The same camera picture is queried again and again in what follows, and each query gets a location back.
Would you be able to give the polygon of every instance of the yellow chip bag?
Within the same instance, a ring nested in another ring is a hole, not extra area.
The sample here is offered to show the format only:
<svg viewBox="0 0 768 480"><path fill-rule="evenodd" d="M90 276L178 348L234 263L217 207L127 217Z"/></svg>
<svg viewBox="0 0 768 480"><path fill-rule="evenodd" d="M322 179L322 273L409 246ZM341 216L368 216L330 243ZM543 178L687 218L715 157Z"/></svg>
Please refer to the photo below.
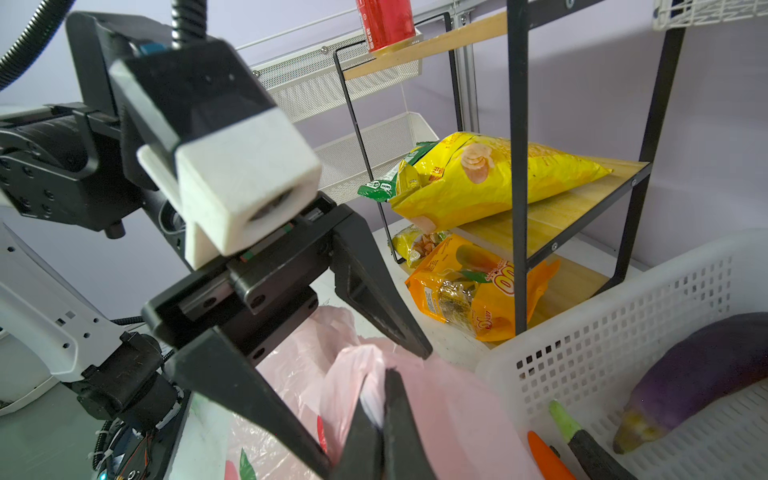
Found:
<svg viewBox="0 0 768 480"><path fill-rule="evenodd" d="M408 225L392 237L392 245L395 252L406 259L406 265L413 268L448 235L448 232L424 233L416 225Z"/></svg>
<svg viewBox="0 0 768 480"><path fill-rule="evenodd" d="M528 318L560 260L538 264L528 274ZM425 315L450 323L482 342L515 336L514 267L506 260L451 235L426 257L406 281Z"/></svg>
<svg viewBox="0 0 768 480"><path fill-rule="evenodd" d="M528 202L579 187L611 171L584 157L528 144ZM423 144L392 172L392 209L426 233L448 230L511 209L510 143L458 132ZM379 186L372 182L361 190Z"/></svg>

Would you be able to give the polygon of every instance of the white plastic basket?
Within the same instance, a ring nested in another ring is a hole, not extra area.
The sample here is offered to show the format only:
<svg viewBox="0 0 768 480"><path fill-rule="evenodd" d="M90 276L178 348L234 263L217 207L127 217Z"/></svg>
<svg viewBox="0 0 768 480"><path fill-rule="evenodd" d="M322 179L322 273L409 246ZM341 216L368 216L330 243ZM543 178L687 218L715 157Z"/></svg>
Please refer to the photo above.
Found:
<svg viewBox="0 0 768 480"><path fill-rule="evenodd" d="M691 250L492 350L477 373L526 445L537 432L586 479L548 403L559 400L613 455L631 390L672 345L717 320L768 310L766 245L768 230L747 230ZM614 457L640 479L768 478L768 381Z"/></svg>
<svg viewBox="0 0 768 480"><path fill-rule="evenodd" d="M374 178L380 178L416 147L437 141L424 117L406 112L360 131ZM370 181L357 136L349 134L315 149L323 163L319 188L338 204L357 198L360 185Z"/></svg>
<svg viewBox="0 0 768 480"><path fill-rule="evenodd" d="M768 0L654 0L654 29L709 25L768 15Z"/></svg>

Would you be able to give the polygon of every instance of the green snack bag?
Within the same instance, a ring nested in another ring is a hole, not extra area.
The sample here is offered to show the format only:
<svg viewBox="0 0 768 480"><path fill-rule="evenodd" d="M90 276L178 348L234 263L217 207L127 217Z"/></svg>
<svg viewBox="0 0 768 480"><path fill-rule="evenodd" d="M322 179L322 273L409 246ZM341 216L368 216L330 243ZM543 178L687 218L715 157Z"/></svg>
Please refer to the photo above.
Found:
<svg viewBox="0 0 768 480"><path fill-rule="evenodd" d="M432 147L437 145L438 141L424 141L416 144L416 148L410 151L402 160L408 162L410 165L415 165L416 162L421 160L424 155L429 152ZM365 185L360 185L357 189L357 194L363 197L368 197L377 202L384 203L389 201L390 198L397 195L397 172L400 168L401 162L398 162L390 171L388 171L383 177L378 180L374 180Z"/></svg>

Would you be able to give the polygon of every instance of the white wire rack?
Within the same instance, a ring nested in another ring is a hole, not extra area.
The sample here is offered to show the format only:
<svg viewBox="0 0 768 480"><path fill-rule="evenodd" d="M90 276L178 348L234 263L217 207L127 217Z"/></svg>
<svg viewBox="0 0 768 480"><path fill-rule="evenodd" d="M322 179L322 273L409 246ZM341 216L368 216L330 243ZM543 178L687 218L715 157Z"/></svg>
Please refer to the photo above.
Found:
<svg viewBox="0 0 768 480"><path fill-rule="evenodd" d="M437 141L437 134L420 114L406 112L360 131L373 177L379 178L420 141ZM320 190L344 204L357 197L360 185L368 183L366 164L355 134L315 149L323 162Z"/></svg>
<svg viewBox="0 0 768 480"><path fill-rule="evenodd" d="M339 75L333 65L337 48L362 41L362 30L342 35L251 67L259 82L292 122L304 120L345 104ZM421 41L417 32L413 42ZM369 60L368 45L362 43L339 53L343 68ZM422 73L422 62L412 61L347 82L352 100L392 87Z"/></svg>
<svg viewBox="0 0 768 480"><path fill-rule="evenodd" d="M654 0L654 29L709 25L768 15L768 0Z"/></svg>

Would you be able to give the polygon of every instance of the toy carrot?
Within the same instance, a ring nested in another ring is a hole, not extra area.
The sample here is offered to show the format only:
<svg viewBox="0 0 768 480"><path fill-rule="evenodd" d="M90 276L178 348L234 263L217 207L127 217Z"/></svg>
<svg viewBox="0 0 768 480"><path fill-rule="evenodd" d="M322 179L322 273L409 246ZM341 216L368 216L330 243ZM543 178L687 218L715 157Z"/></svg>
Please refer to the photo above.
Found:
<svg viewBox="0 0 768 480"><path fill-rule="evenodd" d="M528 446L544 480L576 480L568 467L535 432L528 432Z"/></svg>

